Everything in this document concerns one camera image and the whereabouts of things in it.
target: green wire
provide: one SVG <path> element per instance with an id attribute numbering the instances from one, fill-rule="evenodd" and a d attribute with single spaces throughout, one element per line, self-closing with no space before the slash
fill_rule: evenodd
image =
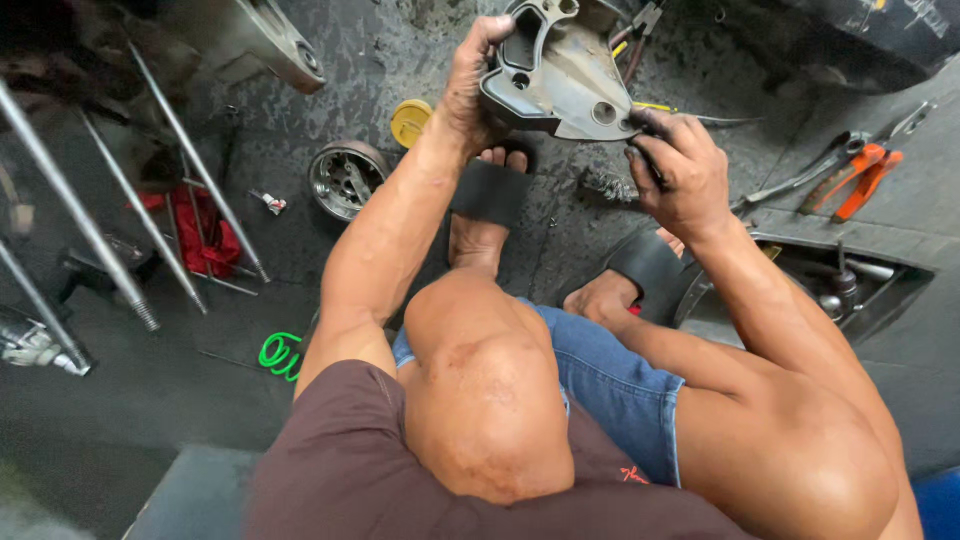
<path id="1" fill-rule="evenodd" d="M 300 378 L 300 373 L 297 373 L 291 378 L 290 372 L 294 369 L 294 367 L 297 366 L 298 362 L 300 362 L 300 355 L 294 355 L 286 366 L 276 368 L 276 366 L 278 366 L 281 362 L 283 362 L 283 360 L 286 359 L 287 356 L 290 355 L 290 347 L 287 347 L 286 343 L 283 341 L 287 337 L 293 339 L 297 343 L 301 343 L 301 341 L 303 341 L 302 338 L 283 331 L 279 331 L 274 335 L 271 335 L 269 338 L 267 338 L 267 341 L 264 342 L 263 348 L 260 349 L 260 365 L 270 368 L 270 371 L 273 372 L 274 375 L 284 376 L 288 382 L 296 382 L 297 379 Z M 274 343 L 276 343 L 276 351 L 274 351 L 271 356 L 268 356 L 270 354 L 270 348 L 274 345 Z"/>

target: toe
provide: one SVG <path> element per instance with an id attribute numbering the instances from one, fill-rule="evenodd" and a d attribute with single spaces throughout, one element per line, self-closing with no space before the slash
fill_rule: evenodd
<path id="1" fill-rule="evenodd" d="M 522 152 L 513 152 L 507 157 L 507 168 L 515 170 L 516 172 L 527 172 L 528 164 L 529 160 L 527 159 L 527 155 Z"/>
<path id="2" fill-rule="evenodd" d="M 501 167 L 507 163 L 507 149 L 497 146 L 493 149 L 493 164 Z"/>
<path id="3" fill-rule="evenodd" d="M 673 253 L 677 254 L 677 258 L 683 258 L 686 246 L 684 246 L 684 243 L 681 242 L 678 237 L 671 234 L 667 229 L 660 229 L 657 231 L 657 235 L 662 238 L 668 246 L 670 246 L 670 249 L 673 250 Z"/>

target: blue stool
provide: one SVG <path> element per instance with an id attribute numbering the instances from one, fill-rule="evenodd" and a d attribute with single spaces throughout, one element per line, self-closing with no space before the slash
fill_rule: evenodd
<path id="1" fill-rule="evenodd" d="M 960 538 L 960 467 L 914 482 L 926 540 Z"/>

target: blue jeans shorts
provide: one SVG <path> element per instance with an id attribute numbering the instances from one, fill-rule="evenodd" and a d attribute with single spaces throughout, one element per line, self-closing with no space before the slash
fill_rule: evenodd
<path id="1" fill-rule="evenodd" d="M 680 487 L 677 392 L 686 381 L 650 367 L 607 329 L 554 307 L 534 306 L 553 338 L 560 389 L 582 405 L 614 443 L 654 483 Z M 401 330 L 394 343 L 397 369 L 416 357 Z"/>

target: yellow lid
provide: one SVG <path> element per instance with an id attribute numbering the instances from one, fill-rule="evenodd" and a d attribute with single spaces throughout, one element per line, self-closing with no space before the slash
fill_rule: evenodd
<path id="1" fill-rule="evenodd" d="M 390 120 L 390 131 L 394 132 L 396 142 L 404 148 L 413 148 L 432 115 L 430 104 L 419 99 L 408 99 L 396 106 Z"/>

